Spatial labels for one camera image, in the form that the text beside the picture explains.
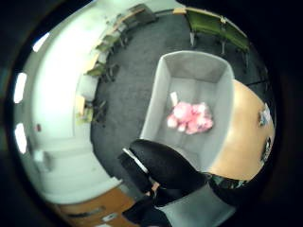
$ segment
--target chair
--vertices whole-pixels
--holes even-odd
[[[119,17],[117,16],[116,17],[116,20],[118,22],[118,25],[117,25],[117,28],[116,28],[116,31],[119,32],[120,34],[120,44],[123,48],[126,47],[126,44],[128,43],[129,41],[129,36],[127,35],[127,25],[123,22],[123,21],[119,21],[118,19]]]
[[[160,184],[153,204],[165,214],[172,227],[215,227],[235,213],[236,206],[225,201],[217,185],[210,184],[211,175],[197,171],[176,150],[138,139],[131,143],[128,153],[135,164],[140,163],[147,169],[146,179],[151,177]]]
[[[224,53],[223,23],[220,15],[206,10],[187,8],[186,17],[190,27],[190,44],[192,47],[195,45],[196,33],[204,32],[219,36],[222,43],[222,52]]]
[[[105,76],[106,79],[103,79],[105,82],[107,81],[115,81],[114,71],[118,68],[117,64],[113,64],[108,66],[106,63],[97,62],[95,67],[86,72],[85,75],[96,77],[99,79],[103,79]]]
[[[121,34],[119,31],[115,31],[111,35],[106,35],[103,38],[103,41],[111,46],[112,53],[114,53],[114,46],[117,42],[120,42],[120,45],[122,47],[125,47],[125,44],[124,44],[123,40],[121,39]]]
[[[249,52],[249,41],[247,36],[231,21],[224,18],[225,20],[225,33],[223,34],[225,39],[235,45],[243,55],[245,63],[245,71],[248,67],[248,52]]]
[[[99,44],[96,47],[97,50],[101,51],[101,52],[107,52],[107,51],[111,51],[111,45],[107,44],[105,42],[102,42],[101,44]]]
[[[145,4],[138,4],[130,9],[140,25],[156,21],[155,14]]]
[[[132,27],[138,25],[138,21],[135,18],[135,14],[132,13],[129,9],[123,14],[118,14],[116,19],[125,25],[126,30],[129,30]]]
[[[77,124],[81,125],[85,123],[102,123],[102,126],[105,127],[104,121],[102,122],[102,120],[104,120],[104,117],[106,115],[106,105],[106,101],[102,101],[97,106],[94,106],[92,102],[85,102],[83,114],[76,114]]]

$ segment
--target chair backrest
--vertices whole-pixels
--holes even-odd
[[[187,8],[186,16],[193,32],[222,35],[223,28],[220,15],[206,10]]]
[[[234,206],[222,201],[209,184],[178,201],[156,208],[166,214],[172,227],[215,227],[236,211]]]
[[[240,50],[247,52],[249,50],[249,41],[247,36],[232,22],[226,20],[224,37],[230,43],[234,44]]]
[[[94,68],[87,71],[85,75],[91,76],[91,77],[100,77],[105,72],[105,63],[98,62]]]
[[[78,125],[84,123],[91,123],[93,121],[94,109],[92,107],[84,109],[84,115],[76,113],[76,123]]]
[[[101,44],[96,46],[96,50],[99,50],[101,52],[106,52],[111,48],[110,44],[107,44],[105,42],[102,42]]]

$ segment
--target chair leg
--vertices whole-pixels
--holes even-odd
[[[248,69],[248,53],[247,52],[243,53],[243,58],[244,58],[244,64],[245,64],[244,72],[246,73],[247,69]]]
[[[225,55],[225,41],[221,41],[221,45],[222,45],[221,55],[224,56]]]
[[[101,74],[99,77],[98,77],[98,80],[100,82],[106,82],[106,79],[104,79],[104,74]]]
[[[189,32],[189,38],[190,38],[191,47],[194,47],[195,46],[195,33],[192,31]]]
[[[114,55],[114,45],[110,48],[110,53]]]
[[[119,39],[119,41],[120,41],[120,45],[121,45],[123,48],[125,48],[125,47],[126,47],[126,38],[123,39],[123,37],[121,36],[120,39]]]
[[[101,124],[103,128],[105,127],[104,117],[106,115],[106,104],[107,101],[104,100],[98,105],[98,107],[95,107],[95,109],[97,109],[97,113],[93,119],[95,123]]]
[[[116,74],[116,71],[118,70],[118,68],[119,68],[119,66],[116,63],[112,64],[109,67],[109,77],[110,77],[111,81],[115,81],[116,80],[115,74]]]
[[[106,82],[111,81],[111,72],[109,71],[110,69],[106,69],[105,77],[106,77]]]

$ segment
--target green chair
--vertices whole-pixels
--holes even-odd
[[[121,39],[121,35],[118,31],[115,32],[115,35],[106,35],[102,41],[110,45],[112,51],[117,42],[120,42],[121,46],[125,47],[125,44],[123,43],[123,40]]]
[[[105,82],[115,81],[115,74],[118,68],[119,66],[116,63],[108,65],[107,63],[98,61],[94,68],[87,71],[85,75],[101,79]]]
[[[76,124],[81,125],[85,123],[102,123],[104,126],[104,117],[106,115],[107,102],[102,101],[98,106],[93,106],[91,103],[87,104],[84,109],[84,114],[76,114]]]
[[[84,115],[76,114],[76,124],[81,125],[85,123],[91,123],[94,118],[94,108],[85,108]]]
[[[102,42],[101,44],[99,44],[96,49],[101,51],[101,52],[107,52],[107,51],[111,51],[112,46],[108,43]]]
[[[195,45],[196,34],[203,32],[218,36],[224,52],[223,23],[220,15],[201,9],[187,8],[186,17],[190,27],[190,44],[192,47]]]
[[[111,80],[110,75],[108,74],[107,66],[102,62],[97,62],[94,68],[87,71],[85,75],[102,80],[104,80],[103,76],[105,76],[107,78],[105,81]]]
[[[248,53],[250,49],[247,36],[237,26],[226,19],[224,37],[242,52],[246,70],[248,67]]]

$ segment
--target office chair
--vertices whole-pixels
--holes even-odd
[[[117,17],[116,17],[116,20],[118,21],[119,17],[120,17],[121,14],[119,14]],[[124,22],[119,22],[119,26],[117,27],[116,31],[119,32],[120,34],[120,45],[123,47],[123,48],[126,48],[126,45],[128,44],[129,42],[129,36],[127,34],[127,30],[128,30],[128,27],[127,25],[124,23]]]
[[[118,30],[111,35],[106,35],[102,41],[111,46],[112,54],[114,53],[114,48],[117,42],[119,42],[122,47],[125,47],[125,43],[121,39],[121,34]]]
[[[187,8],[186,18],[190,28],[189,36],[192,47],[195,46],[196,34],[203,32],[219,37],[220,43],[222,44],[222,55],[224,54],[224,31],[222,17],[220,15],[206,10]]]
[[[97,62],[93,69],[86,72],[85,75],[96,77],[101,81],[115,81],[115,73],[118,69],[116,63],[108,65],[107,63]]]
[[[134,220],[135,214],[142,212],[140,207],[144,207],[144,212],[155,208],[162,212],[161,214],[164,213],[172,227],[196,227],[197,223],[199,226],[218,226],[234,214],[235,206],[224,201],[222,190],[211,183],[211,175],[196,171],[174,149],[153,141],[138,139],[125,151],[133,159],[134,166],[140,169],[142,179],[145,178],[143,182],[146,187],[143,191],[149,188],[149,178],[160,184],[154,196],[149,200],[145,199],[146,206],[142,205],[144,201],[141,201],[140,206],[134,206],[124,212],[129,220]]]
[[[152,12],[152,10],[146,6],[145,4],[138,4],[132,8],[130,8],[131,12],[137,12],[134,17],[138,21],[140,25],[145,25],[150,22],[154,22],[157,20],[157,17]]]
[[[111,45],[105,42],[101,42],[101,44],[99,44],[98,46],[96,46],[96,49],[101,51],[101,52],[107,52],[107,51],[111,51]]]
[[[84,114],[76,114],[76,122],[78,125],[85,123],[97,123],[105,127],[105,115],[107,111],[107,102],[101,101],[97,106],[93,105],[92,102],[86,102],[84,107]]]
[[[224,24],[224,30],[223,33],[224,38],[232,43],[234,46],[236,46],[239,51],[242,53],[242,58],[244,61],[245,69],[244,72],[246,72],[248,68],[248,54],[250,49],[250,44],[247,36],[231,21],[224,18],[225,24]]]

